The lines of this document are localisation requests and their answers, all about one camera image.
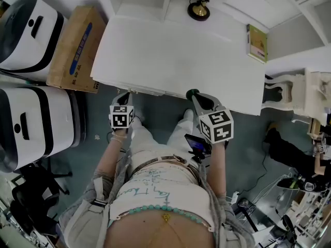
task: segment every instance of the book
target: book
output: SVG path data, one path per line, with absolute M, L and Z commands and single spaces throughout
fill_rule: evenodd
M 258 28 L 247 25 L 247 55 L 265 64 L 267 62 L 267 35 Z

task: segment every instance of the white pants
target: white pants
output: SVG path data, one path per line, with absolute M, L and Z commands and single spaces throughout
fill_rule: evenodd
M 129 174 L 139 165 L 162 156 L 177 155 L 186 159 L 190 165 L 198 168 L 197 162 L 192 160 L 191 147 L 188 145 L 185 134 L 192 134 L 193 120 L 183 118 L 178 122 L 175 130 L 171 134 L 167 145 L 158 144 L 152 134 L 141 125 L 139 120 L 134 119 L 132 123 L 132 141 L 130 145 L 132 153 L 131 166 L 129 167 Z

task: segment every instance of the bracelet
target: bracelet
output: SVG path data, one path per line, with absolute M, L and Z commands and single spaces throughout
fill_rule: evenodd
M 118 141 L 119 143 L 123 144 L 121 140 L 119 140 L 119 139 L 117 139 L 117 138 L 115 138 L 115 137 L 110 138 L 110 140 L 111 140 L 111 141 Z
M 113 136 L 116 136 L 116 137 L 118 137 L 118 138 L 127 138 L 127 137 L 128 137 L 127 135 L 125 135 L 125 136 L 117 135 L 114 131 L 112 132 L 112 135 L 113 135 Z

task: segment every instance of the belt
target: belt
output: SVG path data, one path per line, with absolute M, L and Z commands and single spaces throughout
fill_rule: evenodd
M 161 162 L 161 161 L 166 161 L 166 160 L 177 160 L 178 162 L 186 165 L 187 164 L 187 160 L 183 159 L 182 157 L 180 156 L 177 156 L 177 155 L 172 155 L 172 156 L 162 156 L 160 158 L 154 158 L 154 159 L 151 159 L 141 165 L 139 165 L 136 169 L 133 170 L 131 176 L 133 176 L 136 172 L 138 172 L 139 170 L 141 170 L 142 168 L 152 164 L 152 163 L 155 163 L 155 162 Z M 199 171 L 193 167 L 193 166 L 186 166 L 186 168 L 188 168 L 192 174 L 195 176 L 195 178 L 197 179 L 197 181 L 199 182 Z

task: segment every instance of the bare belly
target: bare belly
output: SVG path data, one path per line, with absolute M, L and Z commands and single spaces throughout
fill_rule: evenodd
M 164 214 L 170 218 L 166 222 Z M 212 232 L 174 212 L 150 210 L 127 215 L 108 228 L 104 248 L 213 248 Z

